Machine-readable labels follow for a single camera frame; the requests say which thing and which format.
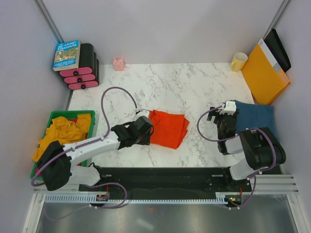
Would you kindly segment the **white grey folder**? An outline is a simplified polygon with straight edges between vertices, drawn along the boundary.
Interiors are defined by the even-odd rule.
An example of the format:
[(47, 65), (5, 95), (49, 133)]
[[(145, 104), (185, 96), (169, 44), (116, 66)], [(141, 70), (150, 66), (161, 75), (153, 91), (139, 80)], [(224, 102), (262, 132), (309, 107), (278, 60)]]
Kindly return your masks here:
[(281, 70), (281, 66), (262, 38), (259, 40), (258, 45), (260, 46), (263, 54), (269, 61), (270, 65), (273, 67), (274, 71), (279, 72)]

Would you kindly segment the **aluminium frame post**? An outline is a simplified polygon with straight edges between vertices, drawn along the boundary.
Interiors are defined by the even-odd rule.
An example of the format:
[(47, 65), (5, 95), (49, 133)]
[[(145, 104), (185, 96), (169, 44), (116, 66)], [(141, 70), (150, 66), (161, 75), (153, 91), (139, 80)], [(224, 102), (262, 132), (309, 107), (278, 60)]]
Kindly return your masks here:
[(270, 22), (268, 29), (266, 33), (269, 33), (269, 31), (272, 28), (275, 28), (279, 21), (281, 20), (282, 16), (284, 15), (285, 11), (287, 10), (289, 4), (291, 3), (292, 0), (283, 0), (281, 2), (281, 5), (279, 6), (278, 10), (276, 11), (272, 21)]
[(43, 0), (34, 0), (34, 3), (36, 4), (37, 8), (39, 9), (41, 15), (43, 16), (44, 20), (46, 21), (51, 33), (53, 34), (54, 38), (58, 43), (64, 42), (63, 37), (58, 30), (51, 14), (49, 13), (45, 3)]

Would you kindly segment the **orange folder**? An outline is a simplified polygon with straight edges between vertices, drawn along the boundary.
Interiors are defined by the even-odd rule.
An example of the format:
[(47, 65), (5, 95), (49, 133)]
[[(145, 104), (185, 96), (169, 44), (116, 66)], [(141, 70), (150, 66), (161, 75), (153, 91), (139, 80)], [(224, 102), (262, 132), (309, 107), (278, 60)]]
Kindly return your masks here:
[(242, 68), (243, 77), (258, 104), (271, 104), (291, 81), (281, 69), (275, 72), (257, 44)]

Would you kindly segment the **black folder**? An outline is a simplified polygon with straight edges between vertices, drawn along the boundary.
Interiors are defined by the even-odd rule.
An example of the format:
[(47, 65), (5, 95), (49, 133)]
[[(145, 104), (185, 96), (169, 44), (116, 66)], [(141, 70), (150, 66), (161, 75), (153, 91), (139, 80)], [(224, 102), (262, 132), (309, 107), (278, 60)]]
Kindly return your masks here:
[(290, 59), (282, 45), (276, 29), (271, 29), (269, 31), (264, 38), (264, 42), (275, 57), (276, 61), (279, 63), (282, 70), (287, 72), (291, 68)]

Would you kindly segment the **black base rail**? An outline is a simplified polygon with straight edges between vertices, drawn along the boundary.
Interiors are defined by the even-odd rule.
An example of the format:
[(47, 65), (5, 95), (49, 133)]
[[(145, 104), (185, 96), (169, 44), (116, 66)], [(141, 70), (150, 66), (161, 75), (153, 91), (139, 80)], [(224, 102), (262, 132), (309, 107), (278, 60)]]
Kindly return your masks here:
[(220, 193), (246, 193), (253, 179), (230, 181), (223, 167), (97, 167), (100, 180), (93, 188), (79, 191), (108, 191), (109, 196), (135, 198), (213, 198)]

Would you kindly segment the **yellow t-shirt in bin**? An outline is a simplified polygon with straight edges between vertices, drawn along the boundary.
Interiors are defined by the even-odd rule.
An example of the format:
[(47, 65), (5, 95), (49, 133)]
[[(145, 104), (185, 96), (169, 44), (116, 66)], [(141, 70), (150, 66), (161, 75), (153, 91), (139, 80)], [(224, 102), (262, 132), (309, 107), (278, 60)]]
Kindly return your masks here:
[(64, 116), (52, 119), (45, 136), (38, 142), (32, 160), (38, 162), (48, 145), (54, 141), (59, 141), (60, 145), (63, 145), (85, 140), (90, 124), (91, 114), (78, 114), (76, 121), (68, 120)]

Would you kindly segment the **orange t-shirt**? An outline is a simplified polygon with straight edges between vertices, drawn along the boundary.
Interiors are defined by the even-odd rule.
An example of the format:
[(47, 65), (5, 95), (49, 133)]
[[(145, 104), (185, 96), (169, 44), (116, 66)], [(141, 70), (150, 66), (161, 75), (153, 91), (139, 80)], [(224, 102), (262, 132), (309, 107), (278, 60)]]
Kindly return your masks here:
[(169, 114), (152, 110), (149, 119), (153, 123), (151, 144), (177, 149), (188, 132), (189, 121), (184, 114)]

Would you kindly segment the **folded blue t-shirt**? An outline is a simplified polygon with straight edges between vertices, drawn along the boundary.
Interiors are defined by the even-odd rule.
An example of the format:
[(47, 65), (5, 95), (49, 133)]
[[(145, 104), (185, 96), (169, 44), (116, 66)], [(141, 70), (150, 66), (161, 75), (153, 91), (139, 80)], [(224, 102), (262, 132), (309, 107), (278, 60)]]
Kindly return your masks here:
[(248, 104), (237, 100), (234, 101), (237, 110), (239, 110), (236, 123), (238, 133), (245, 130), (246, 128), (268, 127), (274, 134), (275, 138), (279, 140), (275, 125), (273, 106)]

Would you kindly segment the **small pink box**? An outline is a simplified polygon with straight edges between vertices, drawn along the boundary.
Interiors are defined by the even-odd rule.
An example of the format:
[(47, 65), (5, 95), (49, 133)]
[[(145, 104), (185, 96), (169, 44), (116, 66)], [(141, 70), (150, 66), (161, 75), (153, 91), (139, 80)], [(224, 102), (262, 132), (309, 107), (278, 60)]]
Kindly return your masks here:
[(125, 61), (122, 57), (113, 59), (113, 67), (115, 71), (123, 71), (125, 69)]

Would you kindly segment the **yellow mug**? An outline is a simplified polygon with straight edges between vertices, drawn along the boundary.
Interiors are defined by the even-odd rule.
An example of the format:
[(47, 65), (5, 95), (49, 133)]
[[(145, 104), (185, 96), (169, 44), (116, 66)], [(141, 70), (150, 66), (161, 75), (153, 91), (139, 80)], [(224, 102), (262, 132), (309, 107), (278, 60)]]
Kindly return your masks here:
[(240, 71), (244, 67), (247, 60), (248, 60), (248, 56), (245, 53), (243, 52), (235, 53), (233, 56), (231, 65), (230, 65), (231, 70), (234, 72)]

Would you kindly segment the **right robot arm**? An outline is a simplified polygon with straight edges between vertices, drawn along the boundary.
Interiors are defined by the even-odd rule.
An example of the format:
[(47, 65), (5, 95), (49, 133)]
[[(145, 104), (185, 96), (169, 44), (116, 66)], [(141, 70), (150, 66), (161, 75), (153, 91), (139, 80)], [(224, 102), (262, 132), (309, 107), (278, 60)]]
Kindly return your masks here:
[(243, 153), (244, 158), (226, 169), (223, 187), (234, 191), (241, 180), (274, 169), (285, 163), (286, 153), (272, 131), (271, 112), (260, 113), (258, 107), (237, 106), (228, 101), (211, 107), (207, 120), (216, 125), (218, 150), (222, 155)]

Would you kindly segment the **blue treehouse paperback book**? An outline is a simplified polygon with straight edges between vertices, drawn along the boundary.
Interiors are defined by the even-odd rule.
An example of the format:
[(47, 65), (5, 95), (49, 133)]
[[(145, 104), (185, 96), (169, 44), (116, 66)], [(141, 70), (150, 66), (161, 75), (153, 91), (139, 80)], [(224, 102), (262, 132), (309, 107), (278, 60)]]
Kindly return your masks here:
[(55, 50), (53, 70), (62, 71), (79, 67), (80, 42), (73, 40), (58, 43)]

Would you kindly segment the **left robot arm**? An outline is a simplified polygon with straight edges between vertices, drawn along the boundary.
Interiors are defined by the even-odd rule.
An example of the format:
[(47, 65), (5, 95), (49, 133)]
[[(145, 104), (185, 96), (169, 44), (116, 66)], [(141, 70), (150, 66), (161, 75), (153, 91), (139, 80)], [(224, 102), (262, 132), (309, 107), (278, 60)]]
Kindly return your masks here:
[(108, 135), (99, 135), (84, 141), (61, 145), (51, 142), (37, 162), (38, 173), (48, 191), (66, 185), (74, 176), (79, 163), (105, 152), (121, 150), (135, 144), (149, 145), (153, 124), (146, 116), (111, 128)]

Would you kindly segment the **right aluminium frame post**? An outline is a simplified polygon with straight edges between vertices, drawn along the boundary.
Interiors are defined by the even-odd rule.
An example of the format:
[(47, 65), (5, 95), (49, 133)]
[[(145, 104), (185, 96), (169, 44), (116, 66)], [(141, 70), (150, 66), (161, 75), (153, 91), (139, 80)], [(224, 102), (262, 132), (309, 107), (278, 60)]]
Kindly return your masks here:
[(282, 16), (284, 15), (285, 11), (287, 10), (289, 4), (291, 3), (292, 0), (283, 0), (281, 2), (281, 5), (279, 6), (278, 10), (276, 11), (272, 21), (270, 22), (268, 29), (266, 33), (269, 33), (269, 31), (272, 28), (275, 28), (279, 21), (281, 20)]

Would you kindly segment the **left aluminium frame post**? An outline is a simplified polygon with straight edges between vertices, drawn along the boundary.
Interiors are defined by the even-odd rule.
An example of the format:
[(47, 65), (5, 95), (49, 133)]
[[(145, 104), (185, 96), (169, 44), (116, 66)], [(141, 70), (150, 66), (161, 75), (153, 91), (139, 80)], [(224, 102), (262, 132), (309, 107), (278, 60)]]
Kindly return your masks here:
[(54, 38), (58, 43), (64, 42), (63, 37), (58, 30), (51, 14), (49, 13), (45, 3), (43, 0), (34, 0), (34, 3), (36, 4), (37, 8), (39, 9), (41, 15), (43, 16), (44, 20), (46, 21), (51, 33), (53, 34)]

